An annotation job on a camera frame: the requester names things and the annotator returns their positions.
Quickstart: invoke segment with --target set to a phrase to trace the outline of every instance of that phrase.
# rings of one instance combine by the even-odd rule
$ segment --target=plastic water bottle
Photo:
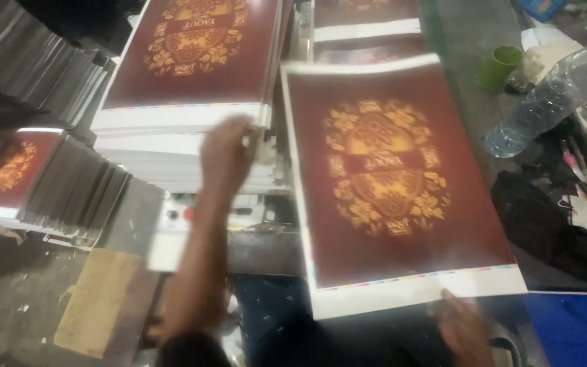
[[[512,157],[586,102],[587,47],[554,65],[509,118],[486,134],[486,149],[499,158]]]

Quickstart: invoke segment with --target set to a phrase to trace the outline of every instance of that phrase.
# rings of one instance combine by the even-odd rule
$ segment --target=dark sleeve
[[[158,367],[230,367],[221,346],[206,334],[171,338],[160,348]]]

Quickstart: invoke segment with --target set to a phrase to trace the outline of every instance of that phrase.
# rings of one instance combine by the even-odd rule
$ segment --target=blue cloth
[[[530,293],[524,303],[551,367],[587,367],[587,295]]]

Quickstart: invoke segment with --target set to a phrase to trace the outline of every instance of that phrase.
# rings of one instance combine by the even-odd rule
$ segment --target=person's hand
[[[257,149],[259,130],[250,128],[252,119],[234,116],[208,133],[201,146],[203,191],[230,204],[248,176]],[[244,137],[249,137],[244,146]]]
[[[430,305],[438,330],[454,355],[455,367],[495,367],[481,310],[474,298],[459,299],[447,289],[445,302]]]

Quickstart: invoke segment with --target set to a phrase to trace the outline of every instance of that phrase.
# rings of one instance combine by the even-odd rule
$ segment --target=green plastic cup
[[[477,77],[477,85],[489,93],[496,93],[504,88],[506,78],[522,61],[522,50],[516,46],[497,47],[484,62]]]

